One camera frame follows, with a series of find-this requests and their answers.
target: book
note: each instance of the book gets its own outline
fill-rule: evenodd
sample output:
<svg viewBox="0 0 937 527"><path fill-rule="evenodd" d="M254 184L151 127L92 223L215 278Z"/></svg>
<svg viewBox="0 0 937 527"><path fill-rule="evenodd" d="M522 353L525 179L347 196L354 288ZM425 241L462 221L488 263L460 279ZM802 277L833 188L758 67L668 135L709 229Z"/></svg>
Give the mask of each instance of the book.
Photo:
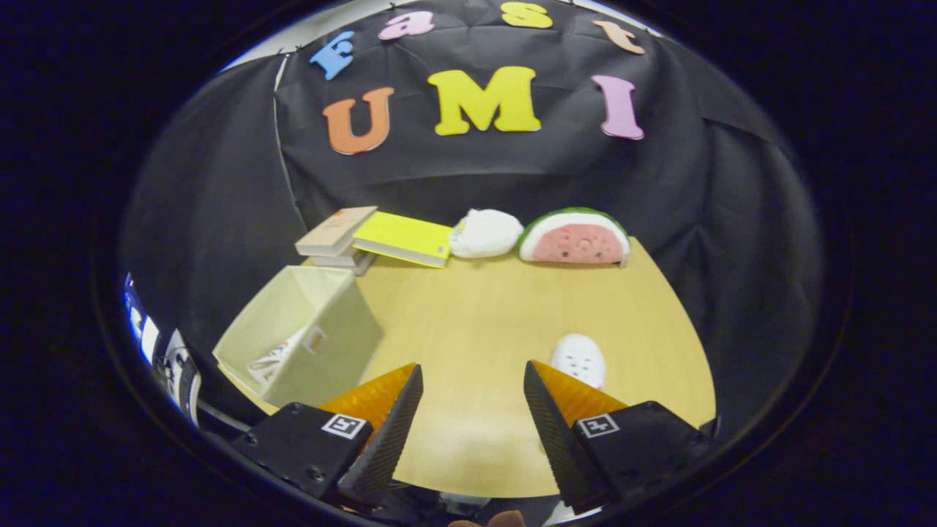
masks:
<svg viewBox="0 0 937 527"><path fill-rule="evenodd" d="M355 229L376 210L376 206L366 206L335 211L295 243L296 251L303 256L341 255L351 246L351 235Z"/></svg>
<svg viewBox="0 0 937 527"><path fill-rule="evenodd" d="M371 267L371 264L378 258L376 252L361 251L364 257L356 265L317 265L317 267L332 267L334 269L348 269L354 271L356 277L363 277L364 273Z"/></svg>
<svg viewBox="0 0 937 527"><path fill-rule="evenodd" d="M312 264L318 265L319 267L354 267L359 264L365 256L368 255L366 250L361 250L349 244L349 247L342 251L338 256L312 256Z"/></svg>
<svg viewBox="0 0 937 527"><path fill-rule="evenodd" d="M386 212L375 212L354 233L352 245L399 260L445 267L452 227Z"/></svg>

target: pink watermelon flesh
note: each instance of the pink watermelon flesh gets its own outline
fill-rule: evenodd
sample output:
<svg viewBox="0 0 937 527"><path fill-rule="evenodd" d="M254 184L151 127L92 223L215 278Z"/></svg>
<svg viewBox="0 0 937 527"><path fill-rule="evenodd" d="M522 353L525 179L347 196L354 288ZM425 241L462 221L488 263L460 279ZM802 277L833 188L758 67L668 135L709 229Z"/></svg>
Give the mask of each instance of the pink watermelon flesh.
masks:
<svg viewBox="0 0 937 527"><path fill-rule="evenodd" d="M613 264L621 261L621 253L621 242L608 229L574 223L544 234L533 250L533 259L537 262Z"/></svg>

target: fabric storage box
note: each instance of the fabric storage box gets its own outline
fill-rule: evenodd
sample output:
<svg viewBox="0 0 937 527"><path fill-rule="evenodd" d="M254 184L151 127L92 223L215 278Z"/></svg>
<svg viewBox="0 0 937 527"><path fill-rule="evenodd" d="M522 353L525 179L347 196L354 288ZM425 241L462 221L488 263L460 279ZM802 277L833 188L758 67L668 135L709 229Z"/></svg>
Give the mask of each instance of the fabric storage box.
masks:
<svg viewBox="0 0 937 527"><path fill-rule="evenodd" d="M266 383L248 371L294 336ZM382 338L351 271L290 265L247 303L213 355L261 400L318 406L358 385Z"/></svg>

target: white plush toy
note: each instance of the white plush toy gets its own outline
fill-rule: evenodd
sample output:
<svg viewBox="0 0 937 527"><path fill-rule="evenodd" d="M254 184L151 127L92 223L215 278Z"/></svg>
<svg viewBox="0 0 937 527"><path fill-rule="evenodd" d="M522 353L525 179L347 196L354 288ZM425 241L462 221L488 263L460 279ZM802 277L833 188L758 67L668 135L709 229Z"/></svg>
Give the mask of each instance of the white plush toy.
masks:
<svg viewBox="0 0 937 527"><path fill-rule="evenodd" d="M459 258L500 256L511 251L523 231L521 222L510 214L471 209L449 234L449 249Z"/></svg>
<svg viewBox="0 0 937 527"><path fill-rule="evenodd" d="M572 333L557 342L550 366L593 388L605 385L605 357L595 340Z"/></svg>

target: yellow letter m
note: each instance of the yellow letter m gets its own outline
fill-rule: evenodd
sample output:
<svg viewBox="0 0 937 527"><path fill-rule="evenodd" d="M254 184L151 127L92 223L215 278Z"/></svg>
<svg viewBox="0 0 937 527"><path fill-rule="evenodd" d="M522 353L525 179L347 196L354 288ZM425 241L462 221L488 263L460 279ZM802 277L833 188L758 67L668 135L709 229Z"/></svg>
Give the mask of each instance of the yellow letter m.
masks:
<svg viewBox="0 0 937 527"><path fill-rule="evenodd" d="M500 109L495 128L501 131L535 131L540 121L533 114L530 81L537 73L530 68L505 66L491 76L485 89L476 84L465 71L450 69L426 79L439 89L439 135L457 135L469 131L462 111L475 127L487 130Z"/></svg>

